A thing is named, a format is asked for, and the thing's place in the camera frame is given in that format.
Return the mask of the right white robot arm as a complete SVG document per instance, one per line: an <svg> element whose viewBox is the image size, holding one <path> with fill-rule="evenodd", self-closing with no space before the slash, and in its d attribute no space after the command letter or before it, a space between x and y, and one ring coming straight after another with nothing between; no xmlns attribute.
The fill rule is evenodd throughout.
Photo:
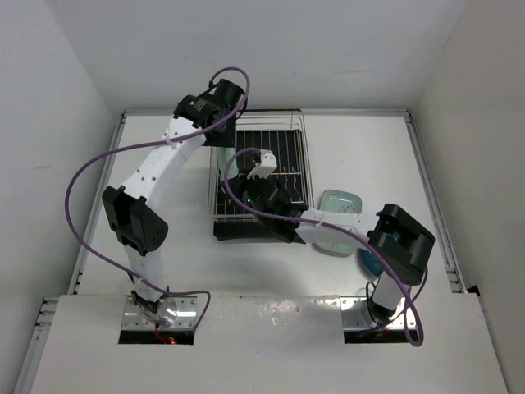
<svg viewBox="0 0 525 394"><path fill-rule="evenodd" d="M378 213L334 213L294 204L274 178L248 179L240 199L276 238L287 243L350 245L369 252L383 268L367 297L368 320L385 324L404 293L427 275L435 237L396 204Z"/></svg>

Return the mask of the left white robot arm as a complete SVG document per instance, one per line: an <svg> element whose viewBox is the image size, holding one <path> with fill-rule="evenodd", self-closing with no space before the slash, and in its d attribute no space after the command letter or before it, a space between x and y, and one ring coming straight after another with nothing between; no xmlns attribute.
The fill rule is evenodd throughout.
<svg viewBox="0 0 525 394"><path fill-rule="evenodd" d="M187 95L177 105L162 138L136 171L118 188L103 192L107 220L123 245L130 268L137 273L132 299L152 321L165 314L168 289L162 268L161 245L168 225L158 209L168 186L202 146L233 148L235 108L243 105L244 91L225 79L210 84L199 95Z"/></svg>

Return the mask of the light green divided plate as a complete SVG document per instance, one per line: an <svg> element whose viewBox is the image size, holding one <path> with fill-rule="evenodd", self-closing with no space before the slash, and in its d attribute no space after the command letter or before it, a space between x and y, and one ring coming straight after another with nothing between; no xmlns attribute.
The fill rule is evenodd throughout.
<svg viewBox="0 0 525 394"><path fill-rule="evenodd" d="M219 181L224 184L227 181L231 189L239 180L239 168L236 162L235 148L218 148L217 163L219 171Z"/></svg>
<svg viewBox="0 0 525 394"><path fill-rule="evenodd" d="M363 201L358 195L349 192L325 190L319 200L318 208L333 213L361 213ZM336 257L348 257L357 250L352 245L335 243L317 243L314 246L320 252Z"/></svg>

